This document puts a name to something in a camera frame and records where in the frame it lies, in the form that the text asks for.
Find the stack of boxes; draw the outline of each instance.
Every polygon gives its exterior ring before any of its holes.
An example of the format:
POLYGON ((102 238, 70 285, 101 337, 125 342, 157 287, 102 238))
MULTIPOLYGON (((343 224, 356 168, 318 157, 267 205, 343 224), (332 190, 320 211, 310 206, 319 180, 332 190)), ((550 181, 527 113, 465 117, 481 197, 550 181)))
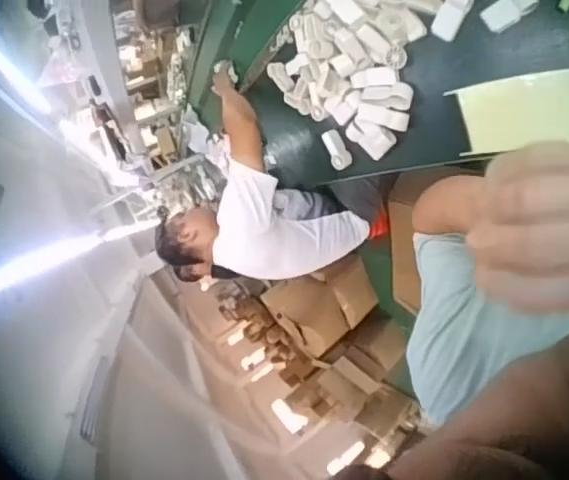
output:
POLYGON ((378 303, 364 265, 348 255, 311 275, 278 283, 262 302, 303 357, 280 377, 297 387, 286 403, 311 423, 331 417, 361 423, 378 438, 414 405, 384 383, 406 351, 406 337, 378 303))

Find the white plastic part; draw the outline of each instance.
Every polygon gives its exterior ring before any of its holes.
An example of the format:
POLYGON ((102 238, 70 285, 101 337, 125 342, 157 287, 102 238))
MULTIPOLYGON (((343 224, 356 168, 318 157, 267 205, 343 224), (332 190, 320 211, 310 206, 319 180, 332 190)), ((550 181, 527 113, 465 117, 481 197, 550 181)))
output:
POLYGON ((380 6, 380 0, 355 0, 361 6, 369 9, 375 9, 380 6))
POLYGON ((442 7, 442 0, 403 0, 403 3, 411 10, 428 15, 437 15, 442 7))
POLYGON ((408 8, 400 10, 399 14, 402 16, 402 20, 404 20, 406 38, 409 42, 415 42, 428 34, 428 29, 424 22, 408 8))
POLYGON ((337 55, 329 61, 333 70, 340 76, 340 78, 350 77, 355 73, 356 67, 351 57, 345 53, 337 55))
POLYGON ((382 101, 388 100, 393 94, 393 87, 367 87, 362 90, 362 101, 382 101))
POLYGON ((366 13, 353 0, 326 0, 331 10, 346 25, 357 28, 366 22, 366 13))
POLYGON ((513 0, 513 3, 520 11, 520 15, 523 17, 532 13, 540 4, 540 0, 513 0))
POLYGON ((337 130, 329 130, 322 134, 322 141, 331 155, 331 165, 336 170, 343 170, 353 163, 353 157, 346 149, 344 140, 337 130))
POLYGON ((282 92, 290 92, 295 87, 295 82, 286 73, 283 63, 270 63, 266 67, 266 74, 273 80, 277 88, 282 92))
POLYGON ((387 105, 395 110, 407 111, 413 103, 413 87, 407 83, 398 82, 391 87, 387 105))
POLYGON ((328 40, 311 40, 308 45, 308 56, 316 60, 326 60, 335 54, 335 46, 328 40))
POLYGON ((344 97, 344 100, 333 108, 331 115, 338 125, 346 125, 357 113, 357 109, 360 105, 361 93, 358 91, 353 91, 344 97))
POLYGON ((333 10, 326 0, 320 0, 313 7, 313 13, 322 20, 328 20, 333 16, 333 10))
POLYGON ((315 40, 328 40, 322 20, 315 14, 304 15, 304 36, 312 43, 315 40))
POLYGON ((293 60, 289 61, 284 65, 286 68, 286 74, 289 76, 299 75, 300 68, 308 65, 308 55, 306 53, 298 53, 295 55, 293 60))
POLYGON ((360 127, 358 127, 355 122, 349 123, 344 133, 346 134, 346 138, 353 143, 358 143, 364 136, 364 132, 360 130, 360 127))
POLYGON ((357 118, 397 132, 405 132, 408 130, 410 117, 404 112, 396 112, 379 105, 362 102, 357 109, 357 118))
POLYGON ((390 67, 368 68, 351 77, 353 88, 395 85, 397 81, 397 72, 390 67))
POLYGON ((397 137, 385 128, 376 135, 363 135, 358 144, 375 161, 379 161, 397 143, 397 137))
POLYGON ((381 10, 375 17, 374 25, 392 45, 405 45, 408 41, 404 18, 398 10, 381 10))
POLYGON ((316 122, 321 122, 328 118, 329 113, 324 108, 324 102, 317 92, 317 83, 311 82, 308 84, 308 95, 311 102, 311 117, 316 122))
POLYGON ((431 25, 431 32, 445 42, 452 42, 457 36, 466 14, 448 1, 437 12, 431 25))
POLYGON ((337 94, 340 78, 328 64, 320 65, 320 78, 317 80, 317 91, 320 97, 328 98, 337 94))
POLYGON ((462 10, 464 14, 467 14, 471 11, 475 0, 446 0, 446 3, 450 3, 458 10, 462 10))
POLYGON ((358 68, 369 62, 368 54, 353 32, 340 28, 335 32, 335 46, 342 53, 345 53, 358 68))
POLYGON ((333 115, 341 103, 342 97, 339 97, 337 95, 329 97, 324 101, 324 110, 326 110, 330 115, 333 115))
POLYGON ((288 21, 288 28, 291 31, 300 30, 304 28, 304 18, 299 13, 294 13, 288 21))
POLYGON ((295 48, 297 49, 297 53, 307 53, 309 42, 304 34, 304 29, 298 28, 297 30, 293 30, 293 37, 295 38, 295 48))
POLYGON ((371 50, 371 55, 379 63, 386 63, 386 56, 391 50, 391 44, 369 24, 362 25, 355 32, 357 38, 371 50))
POLYGON ((391 49, 386 55, 386 64, 393 70, 401 70, 408 62, 406 50, 399 45, 391 45, 391 49))
POLYGON ((308 96, 308 85, 309 82, 301 77, 298 78, 297 82, 295 82, 295 86, 293 87, 293 91, 290 92, 291 97, 295 98, 298 101, 306 98, 308 96))
POLYGON ((502 33, 522 18, 520 9, 513 0, 499 0, 483 10, 480 17, 493 33, 502 33))

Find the worker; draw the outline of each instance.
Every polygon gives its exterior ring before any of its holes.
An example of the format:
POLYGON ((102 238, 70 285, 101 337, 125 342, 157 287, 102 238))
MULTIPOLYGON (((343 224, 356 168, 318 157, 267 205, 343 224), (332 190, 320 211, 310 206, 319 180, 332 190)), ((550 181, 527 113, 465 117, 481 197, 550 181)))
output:
POLYGON ((429 420, 443 424, 513 360, 569 336, 569 145, 440 180, 413 229, 422 305, 407 361, 429 420))
POLYGON ((383 470, 333 480, 569 480, 569 337, 521 358, 383 470))
POLYGON ((156 235, 157 253, 174 267, 213 266, 246 277, 281 280, 314 272, 361 245, 383 212, 375 181, 340 183, 333 193, 348 208, 318 193, 276 190, 266 172, 255 112, 234 88, 226 69, 214 77, 231 149, 227 185, 217 214, 193 208, 166 218, 156 235))

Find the fist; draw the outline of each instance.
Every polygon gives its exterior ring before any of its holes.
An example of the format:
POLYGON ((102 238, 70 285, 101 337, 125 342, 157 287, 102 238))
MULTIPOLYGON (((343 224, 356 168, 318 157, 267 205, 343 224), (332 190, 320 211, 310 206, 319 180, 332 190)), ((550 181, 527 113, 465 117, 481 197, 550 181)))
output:
POLYGON ((530 313, 569 311, 569 145, 495 158, 467 243, 487 296, 530 313))

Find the fluorescent light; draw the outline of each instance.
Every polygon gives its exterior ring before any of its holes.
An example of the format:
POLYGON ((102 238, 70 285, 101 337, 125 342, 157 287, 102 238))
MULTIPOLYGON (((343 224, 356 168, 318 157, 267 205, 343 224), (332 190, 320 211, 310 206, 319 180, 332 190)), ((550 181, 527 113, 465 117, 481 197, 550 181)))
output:
POLYGON ((2 52, 0 52, 0 72, 29 105, 46 115, 53 112, 53 107, 46 97, 2 52))
POLYGON ((100 243, 102 239, 91 234, 54 242, 20 255, 0 267, 0 291, 52 270, 93 250, 100 243))

